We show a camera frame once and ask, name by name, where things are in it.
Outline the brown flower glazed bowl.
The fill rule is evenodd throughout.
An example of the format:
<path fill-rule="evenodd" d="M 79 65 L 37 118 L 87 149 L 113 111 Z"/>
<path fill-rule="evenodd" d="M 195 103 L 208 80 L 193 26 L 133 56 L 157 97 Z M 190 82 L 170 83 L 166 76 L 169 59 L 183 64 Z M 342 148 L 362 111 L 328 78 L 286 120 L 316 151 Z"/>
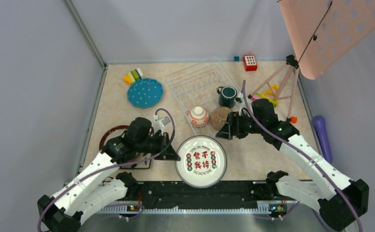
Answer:
<path fill-rule="evenodd" d="M 219 131 L 226 123 L 228 114 L 232 112 L 229 107 L 218 107 L 210 114 L 210 125 L 215 131 Z"/>

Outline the orange patterned white bowl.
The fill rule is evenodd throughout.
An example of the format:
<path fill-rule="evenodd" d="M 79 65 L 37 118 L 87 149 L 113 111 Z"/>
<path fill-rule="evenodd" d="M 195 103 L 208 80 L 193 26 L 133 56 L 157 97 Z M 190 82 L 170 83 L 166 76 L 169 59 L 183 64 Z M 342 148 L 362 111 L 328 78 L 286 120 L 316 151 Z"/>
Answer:
<path fill-rule="evenodd" d="M 195 127 L 205 126 L 209 121 L 208 110 L 202 106 L 194 106 L 189 110 L 189 122 Z"/>

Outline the white plate with characters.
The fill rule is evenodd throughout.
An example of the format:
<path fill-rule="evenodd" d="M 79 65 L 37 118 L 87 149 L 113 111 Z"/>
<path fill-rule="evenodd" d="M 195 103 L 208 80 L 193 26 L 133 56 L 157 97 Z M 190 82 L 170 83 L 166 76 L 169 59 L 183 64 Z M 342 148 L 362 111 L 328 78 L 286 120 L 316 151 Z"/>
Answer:
<path fill-rule="evenodd" d="M 197 189 L 216 185 L 227 169 L 227 157 L 222 145 L 208 136 L 193 136 L 180 145 L 180 157 L 175 162 L 181 180 Z"/>

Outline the dark green mug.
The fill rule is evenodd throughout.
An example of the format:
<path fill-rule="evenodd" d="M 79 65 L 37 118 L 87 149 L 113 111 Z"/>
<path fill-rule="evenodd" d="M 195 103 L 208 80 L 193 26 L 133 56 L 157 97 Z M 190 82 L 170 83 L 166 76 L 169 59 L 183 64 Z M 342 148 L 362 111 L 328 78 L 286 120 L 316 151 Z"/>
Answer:
<path fill-rule="evenodd" d="M 217 94 L 219 95 L 218 103 L 221 107 L 233 108 L 237 96 L 237 90 L 232 86 L 218 87 Z"/>

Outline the teal polka dot plate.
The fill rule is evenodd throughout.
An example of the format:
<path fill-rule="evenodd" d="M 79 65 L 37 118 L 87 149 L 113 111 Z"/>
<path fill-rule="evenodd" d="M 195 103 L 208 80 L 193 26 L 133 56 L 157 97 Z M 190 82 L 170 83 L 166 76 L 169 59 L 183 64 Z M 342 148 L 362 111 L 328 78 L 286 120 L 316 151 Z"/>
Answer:
<path fill-rule="evenodd" d="M 162 84 L 151 78 L 138 80 L 127 91 L 128 101 L 137 108 L 150 108 L 156 105 L 164 94 Z"/>

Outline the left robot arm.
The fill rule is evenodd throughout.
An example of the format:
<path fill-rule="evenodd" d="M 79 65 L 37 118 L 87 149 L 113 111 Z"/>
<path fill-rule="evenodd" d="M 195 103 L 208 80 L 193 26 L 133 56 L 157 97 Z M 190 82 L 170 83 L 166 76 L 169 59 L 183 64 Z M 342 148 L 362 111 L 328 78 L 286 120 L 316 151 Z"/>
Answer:
<path fill-rule="evenodd" d="M 115 200 L 131 200 L 137 194 L 137 181 L 129 172 L 120 173 L 102 186 L 111 174 L 122 167 L 150 160 L 180 160 L 171 143 L 175 137 L 171 115 L 154 122 L 137 117 L 123 134 L 109 139 L 93 161 L 70 183 L 51 196 L 38 201 L 37 231 L 45 225 L 49 232 L 77 232 L 95 213 Z"/>

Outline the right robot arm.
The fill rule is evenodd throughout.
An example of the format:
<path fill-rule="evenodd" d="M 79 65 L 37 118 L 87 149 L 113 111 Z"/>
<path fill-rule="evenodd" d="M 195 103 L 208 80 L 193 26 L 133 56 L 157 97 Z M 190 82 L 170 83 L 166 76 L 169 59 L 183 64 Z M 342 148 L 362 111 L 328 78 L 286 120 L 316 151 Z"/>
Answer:
<path fill-rule="evenodd" d="M 239 112 L 230 112 L 217 138 L 231 140 L 260 134 L 265 142 L 293 160 L 313 181 L 309 185 L 284 171 L 270 172 L 266 194 L 272 199 L 290 197 L 318 212 L 333 230 L 342 231 L 356 223 L 364 230 L 360 217 L 368 211 L 369 186 L 353 180 L 318 154 L 290 122 L 281 121 L 267 99 L 246 103 Z"/>

